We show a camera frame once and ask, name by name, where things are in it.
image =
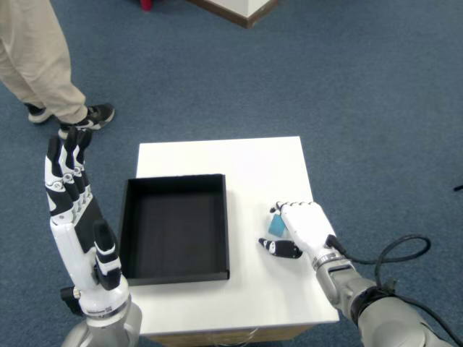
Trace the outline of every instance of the wire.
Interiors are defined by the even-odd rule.
[[[407,256],[404,256],[404,257],[386,258],[386,255],[392,249],[396,248],[397,246],[399,246],[400,244],[403,244],[406,241],[415,240],[415,239],[422,240],[422,241],[424,241],[426,243],[426,245],[419,252],[416,252],[414,254],[407,255]],[[420,302],[418,302],[418,301],[416,301],[414,299],[407,298],[405,296],[400,296],[400,295],[395,294],[395,290],[394,290],[394,285],[395,285],[395,282],[396,282],[395,280],[392,280],[392,282],[388,281],[388,283],[385,286],[381,282],[381,266],[384,263],[387,263],[387,262],[405,262],[407,260],[413,260],[413,259],[416,259],[418,257],[421,257],[422,255],[424,255],[424,253],[429,251],[429,249],[431,248],[431,241],[430,241],[430,239],[428,237],[423,236],[423,235],[419,235],[419,234],[410,234],[410,235],[403,236],[400,239],[397,239],[396,241],[391,242],[380,253],[378,259],[375,259],[375,260],[361,260],[361,259],[352,257],[350,254],[347,253],[346,249],[342,246],[341,242],[339,242],[339,240],[333,235],[328,236],[328,238],[326,239],[326,245],[329,246],[329,247],[334,247],[339,253],[341,253],[342,255],[344,255],[346,258],[350,259],[353,262],[357,262],[359,264],[364,264],[364,265],[375,265],[375,279],[376,279],[376,287],[378,289],[384,290],[384,291],[388,292],[391,296],[395,296],[395,297],[401,299],[402,301],[407,302],[408,304],[419,307],[420,309],[422,309],[423,311],[428,313],[432,318],[434,318],[436,320],[437,323],[439,323],[439,325],[441,325],[441,327],[449,334],[449,336],[455,341],[455,343],[459,347],[463,347],[463,341],[460,340],[456,336],[455,333],[453,333],[453,331],[447,325],[447,323],[445,323],[444,320],[437,313],[435,313],[432,309],[430,309],[426,305],[424,305],[424,304],[422,304],[422,303],[420,303]]]

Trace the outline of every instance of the blue object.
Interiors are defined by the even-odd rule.
[[[277,237],[282,237],[284,229],[286,227],[284,226],[283,219],[281,219],[280,215],[273,215],[273,219],[270,223],[270,226],[268,227],[268,233],[275,235]]]

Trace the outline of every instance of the sneaker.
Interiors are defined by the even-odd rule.
[[[58,135],[65,140],[69,129],[74,126],[77,130],[99,130],[107,125],[114,117],[114,107],[109,103],[87,107],[87,116],[76,124],[61,123]]]
[[[30,103],[25,103],[25,106],[29,110],[29,121],[35,124],[44,123],[45,121],[47,121],[48,118],[53,116],[51,112],[48,112],[46,107],[39,108]]]

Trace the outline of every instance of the white table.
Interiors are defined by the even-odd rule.
[[[165,335],[336,322],[307,255],[272,257],[276,201],[311,201],[299,137],[143,143],[137,178],[225,174],[229,280],[131,287],[143,312],[141,334]]]

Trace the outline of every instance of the black box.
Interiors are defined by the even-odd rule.
[[[225,175],[129,179],[119,245],[132,286],[229,279]]]

